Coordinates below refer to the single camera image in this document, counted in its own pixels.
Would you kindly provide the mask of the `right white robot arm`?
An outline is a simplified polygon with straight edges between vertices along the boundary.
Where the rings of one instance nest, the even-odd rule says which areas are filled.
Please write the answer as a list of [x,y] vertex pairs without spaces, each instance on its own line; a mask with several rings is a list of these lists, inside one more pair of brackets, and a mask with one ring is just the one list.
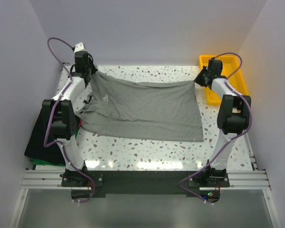
[[228,78],[221,75],[222,70],[222,61],[213,57],[194,80],[198,85],[211,89],[221,99],[217,116],[218,140],[207,164],[197,172],[203,173],[202,181],[209,187],[225,175],[235,141],[251,127],[251,97],[238,92]]

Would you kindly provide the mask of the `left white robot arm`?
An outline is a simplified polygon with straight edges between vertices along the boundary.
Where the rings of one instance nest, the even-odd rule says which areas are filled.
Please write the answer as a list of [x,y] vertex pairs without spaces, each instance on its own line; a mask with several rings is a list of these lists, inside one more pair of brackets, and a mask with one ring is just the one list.
[[73,104],[90,83],[97,69],[93,57],[85,50],[75,50],[75,64],[71,66],[70,78],[62,90],[52,99],[42,102],[42,119],[46,128],[44,147],[57,144],[63,154],[66,169],[75,171],[72,181],[77,186],[85,186],[89,175],[83,171],[84,159],[79,155],[75,134],[79,119]]

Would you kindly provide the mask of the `grey t shirt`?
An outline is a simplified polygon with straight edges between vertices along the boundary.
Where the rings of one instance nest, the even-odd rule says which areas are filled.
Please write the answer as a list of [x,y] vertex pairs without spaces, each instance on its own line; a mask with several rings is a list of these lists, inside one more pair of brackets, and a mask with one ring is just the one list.
[[132,82],[96,72],[91,101],[77,116],[99,135],[177,142],[202,142],[203,129],[193,81]]

